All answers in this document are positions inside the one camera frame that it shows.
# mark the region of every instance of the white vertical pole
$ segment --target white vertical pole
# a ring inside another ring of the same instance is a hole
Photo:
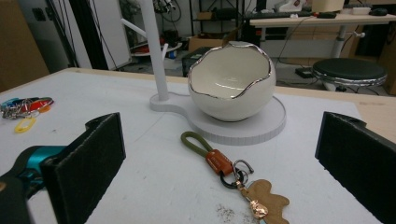
[[[165,69],[163,67],[163,55],[161,53],[160,36],[158,35],[157,21],[155,20],[154,6],[152,1],[140,0],[143,23],[148,40],[149,55],[157,84],[158,97],[160,101],[169,99],[168,87],[166,85]]]
[[[342,25],[340,27],[340,31],[338,32],[338,36],[335,39],[334,45],[332,47],[332,58],[339,58],[341,54],[341,50],[343,49],[345,43],[347,27]]]

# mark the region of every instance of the white ceramic bowl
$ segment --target white ceramic bowl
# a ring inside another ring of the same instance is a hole
[[[276,72],[255,45],[231,42],[208,51],[189,71],[189,91],[206,114],[238,121],[257,114],[273,97]]]

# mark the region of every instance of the brown leather tab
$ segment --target brown leather tab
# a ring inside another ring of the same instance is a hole
[[[217,175],[220,172],[223,172],[224,175],[229,175],[233,172],[233,163],[217,149],[210,150],[206,154],[205,160]]]

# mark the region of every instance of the chair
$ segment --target chair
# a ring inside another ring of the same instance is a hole
[[[345,91],[345,86],[379,86],[385,82],[387,71],[364,60],[331,58],[314,63],[313,75],[321,79],[329,91]]]

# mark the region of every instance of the computer monitor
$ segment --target computer monitor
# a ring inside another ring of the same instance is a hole
[[[267,0],[256,0],[256,10],[257,12],[267,9]]]

